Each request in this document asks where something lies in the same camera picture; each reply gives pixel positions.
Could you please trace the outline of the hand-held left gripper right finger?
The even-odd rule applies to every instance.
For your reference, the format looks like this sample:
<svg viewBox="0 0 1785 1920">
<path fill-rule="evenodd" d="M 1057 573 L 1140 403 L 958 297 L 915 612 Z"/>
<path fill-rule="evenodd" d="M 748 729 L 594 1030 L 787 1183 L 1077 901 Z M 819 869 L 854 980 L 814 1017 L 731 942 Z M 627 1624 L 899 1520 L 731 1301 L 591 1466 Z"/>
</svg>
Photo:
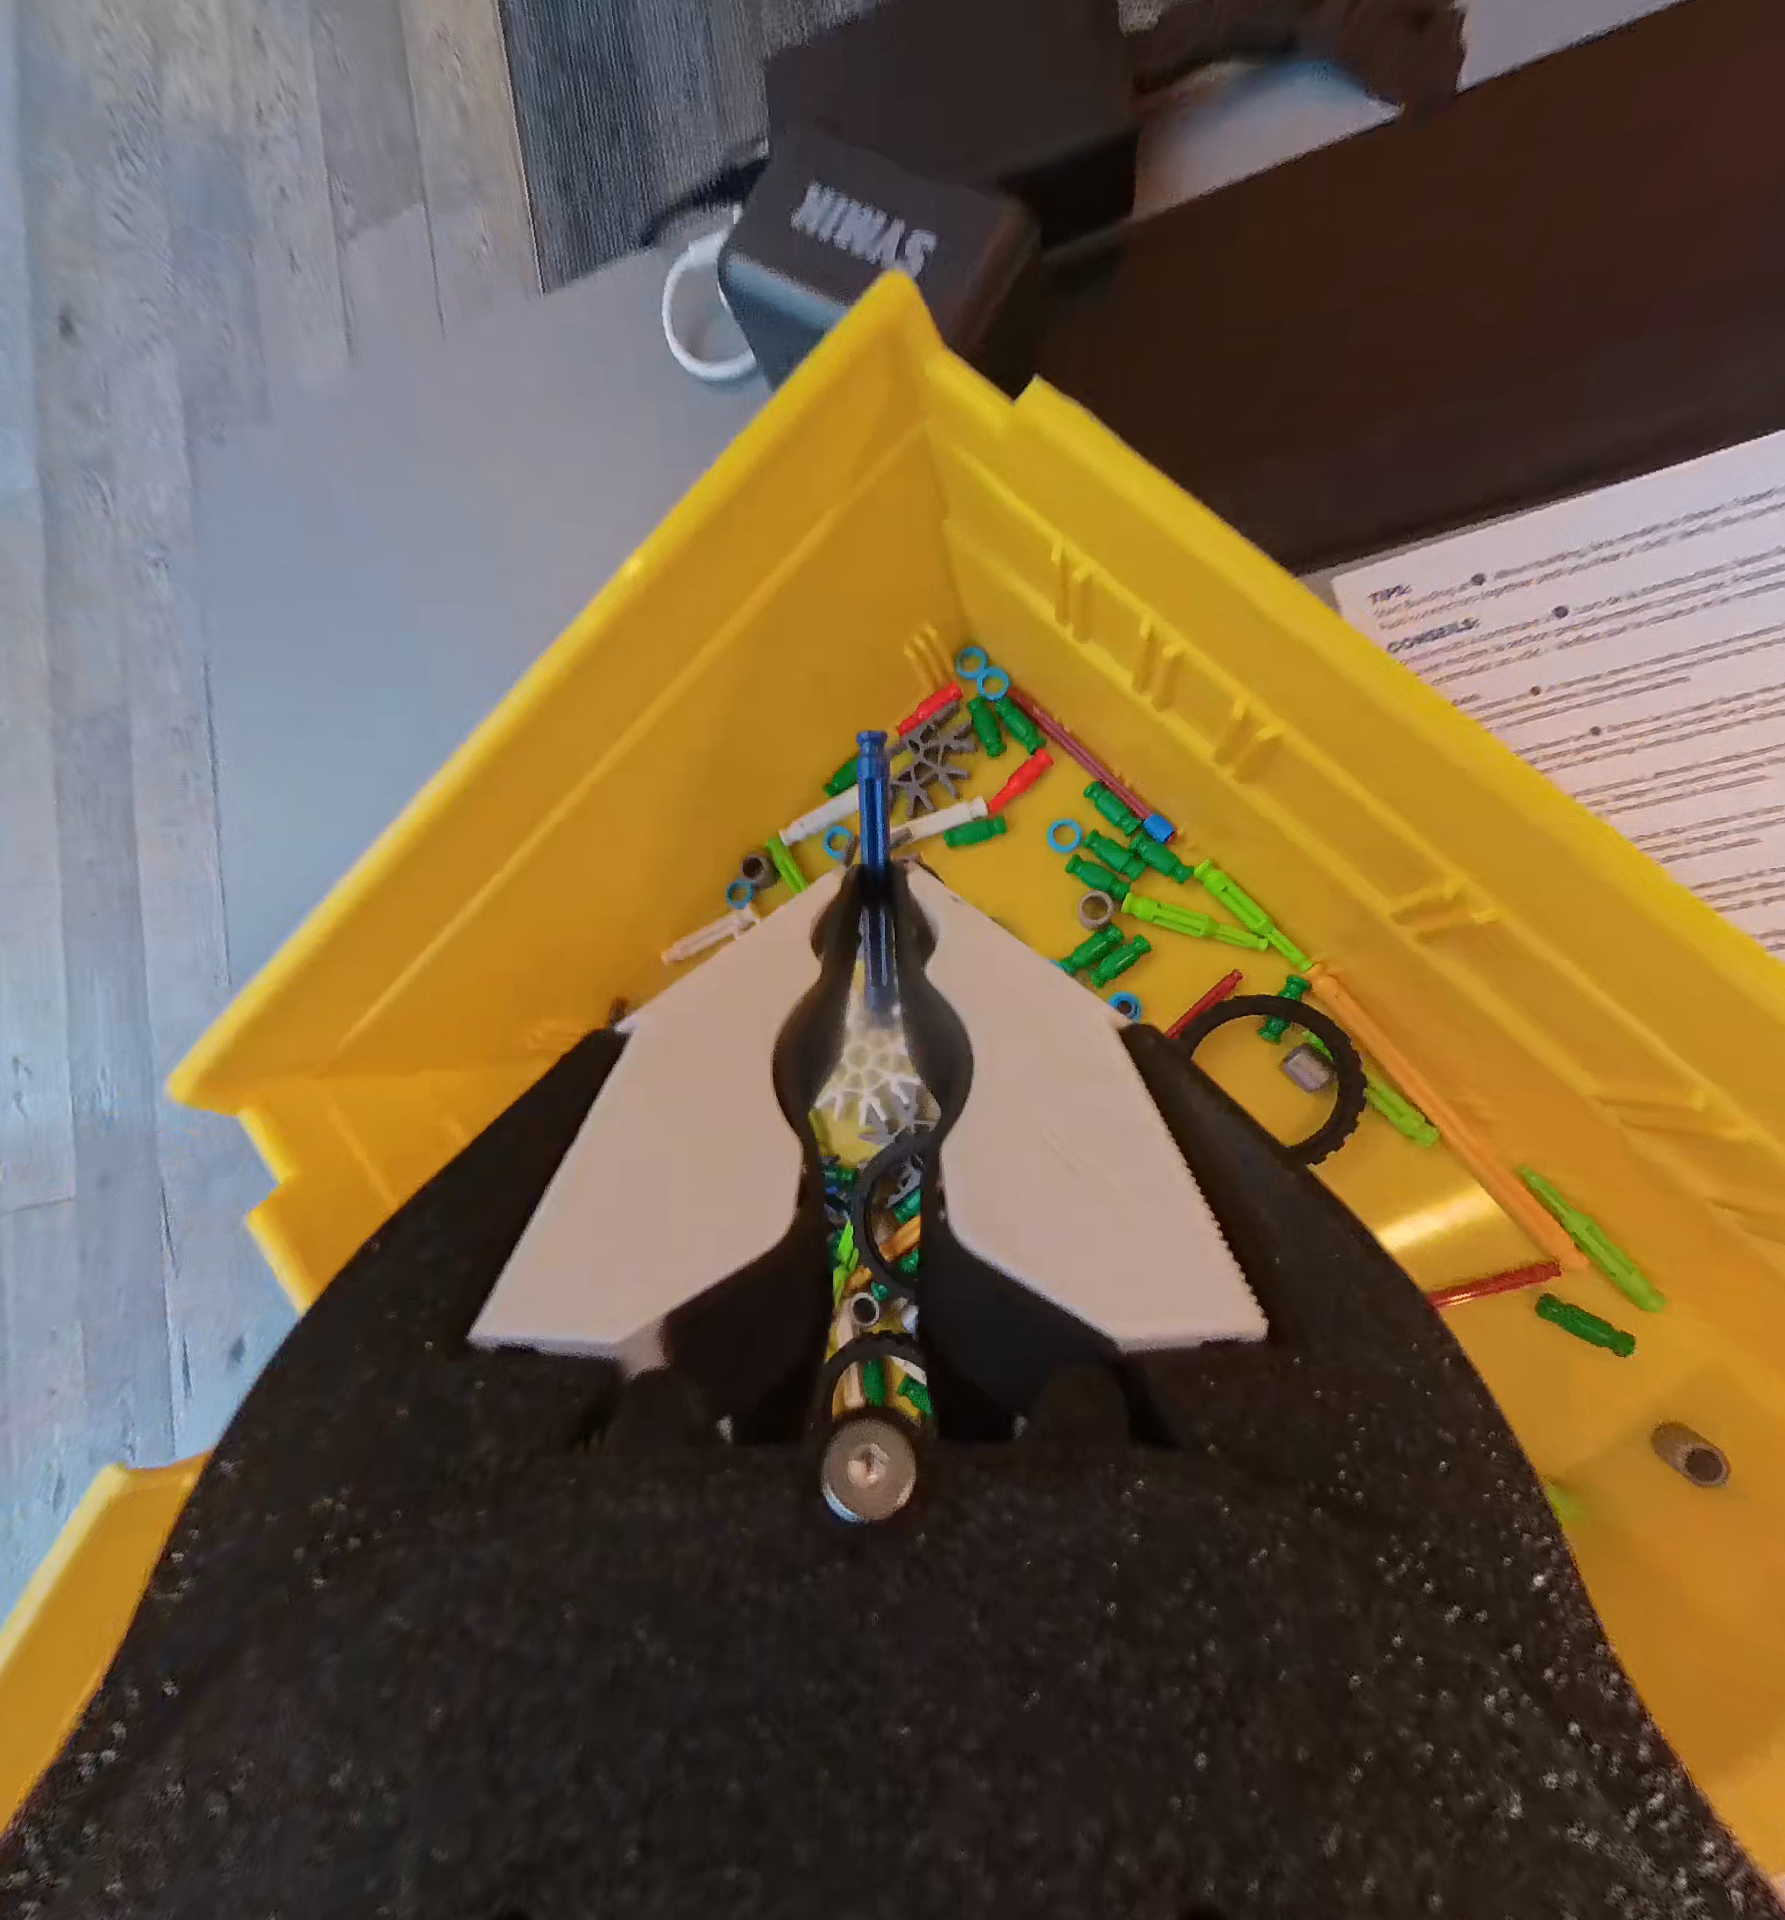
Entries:
<svg viewBox="0 0 1785 1920">
<path fill-rule="evenodd" d="M 1173 1137 L 1129 1025 L 949 883 L 896 873 L 904 1040 L 928 1133 L 928 1355 L 1010 1415 L 1069 1368 L 1124 1373 L 1268 1315 Z"/>
</svg>

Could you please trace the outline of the pile of colourful construction pieces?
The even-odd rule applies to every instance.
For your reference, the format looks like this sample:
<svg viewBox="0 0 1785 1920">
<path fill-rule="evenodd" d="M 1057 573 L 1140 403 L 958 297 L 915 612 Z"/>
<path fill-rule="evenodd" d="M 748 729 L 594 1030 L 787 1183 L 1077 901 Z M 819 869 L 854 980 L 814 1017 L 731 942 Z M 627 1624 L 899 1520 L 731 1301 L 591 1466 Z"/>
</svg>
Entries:
<svg viewBox="0 0 1785 1920">
<path fill-rule="evenodd" d="M 1226 869 L 1203 859 L 1184 859 L 1167 840 L 1171 827 L 1160 831 L 1158 813 L 1129 800 L 1098 769 L 1095 756 L 1080 750 L 1069 729 L 1050 724 L 1050 716 L 1024 695 L 1010 692 L 1001 669 L 993 666 L 980 646 L 959 652 L 958 671 L 973 675 L 977 692 L 931 689 L 890 734 L 894 758 L 904 753 L 904 758 L 894 766 L 890 800 L 908 800 L 908 820 L 890 831 L 894 853 L 926 849 L 922 844 L 931 844 L 931 849 L 966 849 L 1001 840 L 1010 835 L 1005 809 L 1047 775 L 1054 766 L 1047 738 L 1057 734 L 1060 753 L 1067 753 L 1075 766 L 1088 762 L 1092 769 L 1084 799 L 1118 836 L 1102 835 L 1080 818 L 1043 823 L 1050 853 L 1060 858 L 1063 873 L 1088 889 L 1075 904 L 1084 937 L 1069 952 L 1054 956 L 1054 966 L 1090 991 L 1106 991 L 1102 1005 L 1123 1021 L 1138 1021 L 1145 1001 L 1117 983 L 1153 951 L 1145 928 L 1160 928 L 1167 937 L 1177 933 L 1179 942 L 1242 947 L 1246 952 L 1276 952 L 1287 960 L 1281 991 L 1255 991 L 1248 1000 L 1242 994 L 1242 966 L 1222 972 L 1167 1025 L 1171 1040 L 1192 1052 L 1213 1029 L 1242 1017 L 1246 1007 L 1257 1015 L 1263 1044 L 1276 1048 L 1283 1033 L 1297 1029 L 1304 1040 L 1283 1055 L 1283 1074 L 1314 1096 L 1326 1089 L 1337 1092 L 1337 1105 L 1330 1110 L 1332 1119 L 1320 1129 L 1324 1137 L 1297 1150 L 1305 1160 L 1332 1153 L 1338 1140 L 1351 1137 L 1365 1113 L 1383 1115 L 1393 1132 L 1423 1148 L 1445 1133 L 1443 1119 L 1458 1119 L 1445 1085 L 1430 1085 L 1430 1075 L 1421 1075 L 1415 1048 L 1403 1048 L 1390 1033 L 1375 1039 L 1361 994 L 1347 991 L 1330 964 L 1320 966 L 1305 956 Z M 1001 756 L 1001 734 L 1010 734 L 1021 742 L 1024 758 L 988 794 L 954 799 L 958 781 L 966 775 L 966 769 L 954 762 L 954 753 L 971 753 L 973 734 L 986 756 Z M 1171 875 L 1177 887 L 1203 883 L 1226 919 L 1187 904 L 1184 899 L 1140 895 L 1138 878 L 1145 873 Z M 770 887 L 784 887 L 791 899 L 808 889 L 790 840 L 780 835 L 753 849 L 744 873 L 731 878 L 724 895 L 728 910 L 662 947 L 659 964 L 689 966 L 756 932 L 763 914 L 753 909 L 753 895 Z M 896 1160 L 896 1167 L 884 1172 L 863 1172 L 861 1167 L 870 1157 L 866 1148 L 873 1148 L 873 1140 L 873 1150 L 881 1150 L 887 1140 L 901 1137 L 901 1129 L 915 1129 L 917 1137 L 928 1137 L 926 1129 L 933 1126 L 928 1105 L 931 1096 L 917 1089 L 908 1067 L 899 1074 L 873 1069 L 887 1085 L 896 1081 L 890 1092 L 857 1092 L 857 1083 L 848 1081 L 848 1074 L 849 1069 L 844 1069 L 841 1081 L 854 1092 L 841 1089 L 835 1098 L 841 1132 L 849 1129 L 857 1140 L 849 1148 L 841 1140 L 841 1169 L 821 1178 L 829 1181 L 824 1200 L 841 1220 L 841 1225 L 832 1228 L 832 1352 L 866 1334 L 911 1334 L 917 1325 L 917 1310 L 908 1301 L 908 1292 L 926 1268 L 922 1169 L 904 1160 Z M 1507 1165 L 1499 1178 L 1509 1183 L 1509 1195 L 1531 1202 L 1532 1222 L 1524 1222 L 1524 1233 L 1539 1239 L 1545 1257 L 1471 1283 L 1430 1291 L 1427 1300 L 1433 1310 L 1449 1311 L 1477 1300 L 1525 1296 L 1532 1300 L 1539 1321 L 1594 1352 L 1633 1356 L 1633 1332 L 1561 1300 L 1551 1292 L 1551 1283 L 1590 1268 L 1608 1283 L 1616 1283 L 1637 1310 L 1663 1311 L 1665 1301 L 1656 1285 L 1648 1285 L 1627 1254 L 1604 1239 L 1602 1225 L 1573 1206 L 1542 1172 L 1513 1169 Z M 841 1360 L 841 1388 L 835 1388 L 832 1397 L 832 1406 L 841 1411 L 899 1404 L 901 1415 L 931 1420 L 917 1360 L 848 1356 Z"/>
</svg>

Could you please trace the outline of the large fold-out instruction sheet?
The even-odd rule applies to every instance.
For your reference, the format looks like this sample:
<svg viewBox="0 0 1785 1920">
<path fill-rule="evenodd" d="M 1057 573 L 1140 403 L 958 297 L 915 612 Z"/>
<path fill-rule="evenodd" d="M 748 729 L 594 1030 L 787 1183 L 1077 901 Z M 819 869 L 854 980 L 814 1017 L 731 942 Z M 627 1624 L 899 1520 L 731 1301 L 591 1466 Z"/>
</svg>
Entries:
<svg viewBox="0 0 1785 1920">
<path fill-rule="evenodd" d="M 1330 594 L 1785 964 L 1785 431 L 1338 569 Z"/>
</svg>

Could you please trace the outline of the black power adapter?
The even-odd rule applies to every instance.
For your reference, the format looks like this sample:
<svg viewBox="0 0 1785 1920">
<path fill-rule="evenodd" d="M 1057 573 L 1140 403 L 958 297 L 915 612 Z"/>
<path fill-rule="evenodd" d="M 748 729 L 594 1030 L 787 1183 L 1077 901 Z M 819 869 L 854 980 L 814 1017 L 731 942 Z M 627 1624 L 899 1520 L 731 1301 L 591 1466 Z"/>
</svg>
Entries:
<svg viewBox="0 0 1785 1920">
<path fill-rule="evenodd" d="M 940 181 L 832 131 L 780 131 L 714 279 L 780 387 L 881 281 L 908 281 L 938 337 L 1005 399 L 1036 376 L 1043 242 L 1010 193 Z"/>
</svg>

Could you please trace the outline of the black power brick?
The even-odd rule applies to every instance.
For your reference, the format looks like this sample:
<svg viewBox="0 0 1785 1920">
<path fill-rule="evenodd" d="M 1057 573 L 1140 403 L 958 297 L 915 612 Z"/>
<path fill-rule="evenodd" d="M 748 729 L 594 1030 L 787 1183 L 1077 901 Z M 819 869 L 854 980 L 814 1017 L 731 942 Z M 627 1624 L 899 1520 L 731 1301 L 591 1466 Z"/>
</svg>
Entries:
<svg viewBox="0 0 1785 1920">
<path fill-rule="evenodd" d="M 770 130 L 821 130 L 917 173 L 1110 200 L 1135 181 L 1117 3 L 877 3 L 763 58 Z"/>
</svg>

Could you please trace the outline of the grey desk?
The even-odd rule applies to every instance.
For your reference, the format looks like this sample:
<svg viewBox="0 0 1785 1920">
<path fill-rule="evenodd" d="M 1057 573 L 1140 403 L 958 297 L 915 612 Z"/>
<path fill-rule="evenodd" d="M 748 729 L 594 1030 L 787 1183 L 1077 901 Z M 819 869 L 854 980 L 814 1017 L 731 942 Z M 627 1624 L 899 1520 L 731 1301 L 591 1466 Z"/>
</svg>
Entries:
<svg viewBox="0 0 1785 1920">
<path fill-rule="evenodd" d="M 881 279 L 653 528 L 653 403 L 572 376 L 555 304 L 470 339 L 465 391 L 389 428 L 378 376 L 277 428 L 248 532 L 208 532 L 223 616 L 236 994 L 168 1075 L 233 1119 L 309 1310 L 562 1057 L 597 1092 L 609 1001 L 705 904 L 714 846 L 877 716 L 954 612 L 922 560 L 938 378 Z"/>
</svg>

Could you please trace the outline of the yellow plastic parts bin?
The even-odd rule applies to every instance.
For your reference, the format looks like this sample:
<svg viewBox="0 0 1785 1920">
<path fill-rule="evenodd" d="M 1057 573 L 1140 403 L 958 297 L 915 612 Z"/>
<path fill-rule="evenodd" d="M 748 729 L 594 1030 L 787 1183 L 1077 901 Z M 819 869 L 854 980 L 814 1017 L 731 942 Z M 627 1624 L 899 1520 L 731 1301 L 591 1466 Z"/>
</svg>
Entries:
<svg viewBox="0 0 1785 1920">
<path fill-rule="evenodd" d="M 1559 1262 L 1452 1325 L 1561 1488 L 1638 1693 L 1785 1868 L 1785 964 L 1036 380 L 881 281 L 170 1074 L 276 1178 L 297 1310 L 662 947 L 841 734 L 980 644 L 1276 924 L 1158 933 L 1158 1015 L 1246 966 L 1440 1129 L 1337 1192 L 1423 1283 Z"/>
<path fill-rule="evenodd" d="M 19 1595 L 0 1628 L 0 1832 L 97 1693 L 205 1466 L 97 1471 Z"/>
</svg>

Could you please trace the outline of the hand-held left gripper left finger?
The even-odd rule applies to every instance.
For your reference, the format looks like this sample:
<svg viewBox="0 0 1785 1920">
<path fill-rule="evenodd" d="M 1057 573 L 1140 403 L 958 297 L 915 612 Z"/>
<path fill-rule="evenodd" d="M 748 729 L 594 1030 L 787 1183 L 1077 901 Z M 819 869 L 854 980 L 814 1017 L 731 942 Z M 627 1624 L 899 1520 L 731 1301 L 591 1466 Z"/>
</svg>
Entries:
<svg viewBox="0 0 1785 1920">
<path fill-rule="evenodd" d="M 841 1057 L 861 873 L 832 873 L 621 1025 L 471 1345 L 675 1369 L 765 1423 L 832 1325 L 812 1110 Z"/>
</svg>

